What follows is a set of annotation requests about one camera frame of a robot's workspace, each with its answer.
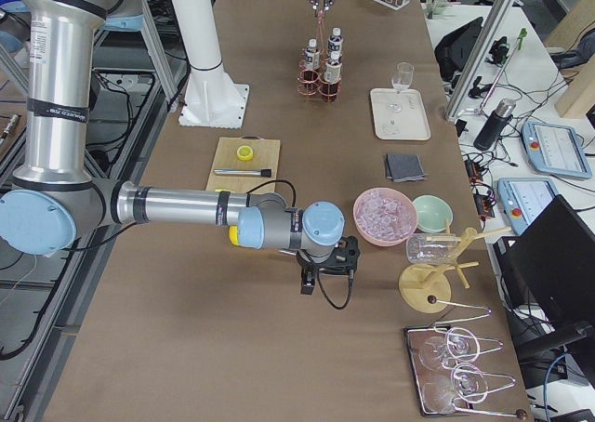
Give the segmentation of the wooden cup tree stand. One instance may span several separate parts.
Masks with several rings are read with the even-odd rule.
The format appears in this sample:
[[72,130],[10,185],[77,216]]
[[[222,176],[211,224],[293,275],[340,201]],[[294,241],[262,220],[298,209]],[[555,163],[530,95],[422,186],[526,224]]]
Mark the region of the wooden cup tree stand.
[[477,232],[473,228],[466,228],[460,235],[456,235],[458,243],[453,253],[453,260],[439,265],[412,264],[406,267],[400,274],[398,289],[403,300],[414,310],[423,313],[437,313],[451,304],[451,286],[446,273],[454,270],[458,275],[465,289],[469,289],[464,269],[479,265],[478,261],[460,263],[458,258],[476,240],[485,239],[488,236],[498,235],[511,231],[507,226],[492,231]]

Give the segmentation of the glass jar on stand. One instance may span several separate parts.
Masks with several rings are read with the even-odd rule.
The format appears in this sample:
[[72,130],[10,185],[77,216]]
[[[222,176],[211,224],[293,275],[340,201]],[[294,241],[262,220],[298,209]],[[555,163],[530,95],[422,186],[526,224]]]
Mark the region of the glass jar on stand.
[[406,242],[406,256],[412,264],[439,265],[452,261],[458,240],[450,233],[416,233]]

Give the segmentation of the clear wine glass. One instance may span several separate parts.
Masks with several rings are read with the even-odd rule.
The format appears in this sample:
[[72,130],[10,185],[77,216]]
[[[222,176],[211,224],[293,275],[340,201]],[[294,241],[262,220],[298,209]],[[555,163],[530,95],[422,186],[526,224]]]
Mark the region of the clear wine glass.
[[412,84],[414,69],[414,66],[408,62],[400,62],[396,65],[391,76],[391,84],[395,92],[391,104],[388,105],[391,112],[402,111],[403,92]]

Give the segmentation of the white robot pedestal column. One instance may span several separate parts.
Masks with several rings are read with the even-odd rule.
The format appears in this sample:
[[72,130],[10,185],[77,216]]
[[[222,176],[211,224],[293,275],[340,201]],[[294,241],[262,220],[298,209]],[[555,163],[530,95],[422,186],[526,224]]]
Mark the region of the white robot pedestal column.
[[249,86],[225,72],[211,0],[172,0],[185,46],[190,76],[179,123],[239,129]]

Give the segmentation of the blue teach pendant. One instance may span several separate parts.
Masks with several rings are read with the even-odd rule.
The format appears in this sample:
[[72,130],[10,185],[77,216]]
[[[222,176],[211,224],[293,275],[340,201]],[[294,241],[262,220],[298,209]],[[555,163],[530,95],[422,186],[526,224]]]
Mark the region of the blue teach pendant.
[[592,171],[570,126],[527,121],[522,144],[533,168],[541,173],[589,179]]
[[558,194],[553,182],[547,178],[501,178],[496,186],[503,211],[517,236]]

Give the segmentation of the pink bowl with ice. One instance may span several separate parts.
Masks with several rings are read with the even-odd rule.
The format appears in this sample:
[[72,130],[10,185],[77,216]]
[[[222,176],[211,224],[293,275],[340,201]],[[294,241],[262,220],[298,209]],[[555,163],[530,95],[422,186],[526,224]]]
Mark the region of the pink bowl with ice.
[[358,232],[371,244],[388,247],[405,242],[417,228],[417,211],[403,193],[391,188],[362,192],[352,209]]

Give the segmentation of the hanging wine glass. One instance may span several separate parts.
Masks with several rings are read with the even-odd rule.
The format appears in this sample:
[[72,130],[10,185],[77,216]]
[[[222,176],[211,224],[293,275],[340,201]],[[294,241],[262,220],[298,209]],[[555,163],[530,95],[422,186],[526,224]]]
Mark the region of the hanging wine glass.
[[477,337],[462,327],[434,328],[418,350],[421,363],[430,370],[451,370],[461,363],[475,363],[480,356],[501,350],[503,342]]
[[495,411],[481,410],[478,406],[490,394],[513,388],[513,376],[486,373],[472,363],[461,363],[449,372],[434,375],[421,386],[422,408],[430,415],[497,415],[513,417]]

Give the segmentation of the blue teach pendant far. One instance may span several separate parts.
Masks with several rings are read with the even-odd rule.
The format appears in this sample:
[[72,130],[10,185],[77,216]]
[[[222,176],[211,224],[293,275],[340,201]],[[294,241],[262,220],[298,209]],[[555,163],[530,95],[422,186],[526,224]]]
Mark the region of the blue teach pendant far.
[[589,179],[592,171],[570,126],[527,121],[522,144],[533,168],[541,173]]

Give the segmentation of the copper wire bottle basket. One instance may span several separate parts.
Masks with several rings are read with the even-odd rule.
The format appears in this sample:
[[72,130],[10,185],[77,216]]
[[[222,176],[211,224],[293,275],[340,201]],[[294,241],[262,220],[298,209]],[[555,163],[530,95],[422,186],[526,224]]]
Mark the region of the copper wire bottle basket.
[[326,44],[327,44],[327,39],[328,39],[329,35],[326,35],[325,31],[324,31],[324,15],[322,13],[318,13],[316,15],[316,36],[313,38],[315,38],[317,40],[318,47],[320,49],[320,70],[318,72],[314,72],[314,71],[305,71],[303,69],[303,60],[304,60],[303,53],[304,53],[304,49],[308,45],[308,43],[307,43],[301,50],[301,59],[299,61],[299,71],[297,74],[297,92],[305,99],[317,99],[317,100],[324,101],[326,103],[333,103],[339,97],[341,87],[342,87],[344,39],[343,39],[343,47],[342,47],[342,56],[340,56],[342,68],[341,68],[341,79],[340,79],[339,86],[338,86],[337,99],[333,102],[327,102],[323,99],[322,93],[321,93],[321,84],[323,82],[325,64],[326,64],[326,61],[329,59],[329,57],[326,54]]

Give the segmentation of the black monitor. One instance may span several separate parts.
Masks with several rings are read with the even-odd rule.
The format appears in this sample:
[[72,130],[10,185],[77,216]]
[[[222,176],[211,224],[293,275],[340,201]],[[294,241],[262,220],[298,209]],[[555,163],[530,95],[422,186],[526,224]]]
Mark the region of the black monitor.
[[594,324],[594,233],[562,196],[493,248],[514,309],[536,304],[557,327]]

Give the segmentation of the tea bottle rear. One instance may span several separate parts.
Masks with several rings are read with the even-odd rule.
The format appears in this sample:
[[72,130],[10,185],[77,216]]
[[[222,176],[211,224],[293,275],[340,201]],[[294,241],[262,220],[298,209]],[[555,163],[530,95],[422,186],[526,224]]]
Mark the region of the tea bottle rear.
[[320,70],[320,49],[317,40],[312,38],[304,49],[303,69],[318,72]]

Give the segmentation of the folded grey cloth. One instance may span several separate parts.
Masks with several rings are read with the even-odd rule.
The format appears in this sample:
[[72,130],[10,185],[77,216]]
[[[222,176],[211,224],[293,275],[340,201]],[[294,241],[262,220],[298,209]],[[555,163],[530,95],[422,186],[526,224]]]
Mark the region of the folded grey cloth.
[[393,182],[420,181],[427,176],[416,154],[388,153],[385,172]]

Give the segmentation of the blue teach pendant near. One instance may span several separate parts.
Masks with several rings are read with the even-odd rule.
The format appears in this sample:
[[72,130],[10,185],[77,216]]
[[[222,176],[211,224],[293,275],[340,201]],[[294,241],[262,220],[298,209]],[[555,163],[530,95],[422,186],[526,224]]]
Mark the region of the blue teach pendant near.
[[503,211],[517,236],[558,194],[553,182],[547,178],[501,178],[496,186]]

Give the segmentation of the tea bottle middle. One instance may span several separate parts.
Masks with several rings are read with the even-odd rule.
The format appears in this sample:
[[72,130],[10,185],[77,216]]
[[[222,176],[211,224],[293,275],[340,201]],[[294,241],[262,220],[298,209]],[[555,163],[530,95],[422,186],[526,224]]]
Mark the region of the tea bottle middle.
[[331,57],[333,52],[337,52],[339,56],[342,56],[343,37],[339,27],[334,27],[327,39],[326,54]]

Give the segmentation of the mint green bowl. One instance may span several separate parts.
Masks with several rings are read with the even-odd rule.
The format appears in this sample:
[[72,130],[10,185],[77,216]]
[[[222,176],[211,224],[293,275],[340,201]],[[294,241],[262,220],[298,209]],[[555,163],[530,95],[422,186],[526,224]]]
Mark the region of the mint green bowl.
[[440,233],[453,221],[450,205],[440,197],[421,195],[413,201],[417,214],[417,228],[425,233]]

